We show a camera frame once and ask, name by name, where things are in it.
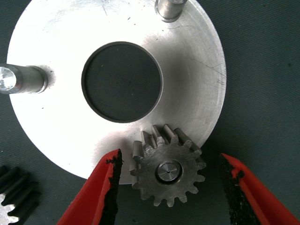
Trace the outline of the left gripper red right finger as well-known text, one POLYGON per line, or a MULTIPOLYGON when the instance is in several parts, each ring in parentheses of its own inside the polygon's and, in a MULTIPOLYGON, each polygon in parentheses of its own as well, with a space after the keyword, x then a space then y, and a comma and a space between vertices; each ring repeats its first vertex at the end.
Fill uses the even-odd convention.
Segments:
POLYGON ((219 156, 232 225, 298 225, 300 221, 237 158, 219 156))

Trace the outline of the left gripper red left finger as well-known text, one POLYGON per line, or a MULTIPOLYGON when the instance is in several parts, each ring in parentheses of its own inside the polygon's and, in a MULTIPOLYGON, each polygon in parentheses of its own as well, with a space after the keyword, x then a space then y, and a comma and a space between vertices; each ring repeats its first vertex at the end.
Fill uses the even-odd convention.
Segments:
POLYGON ((120 149, 105 154, 57 224, 113 225, 122 169, 120 149))

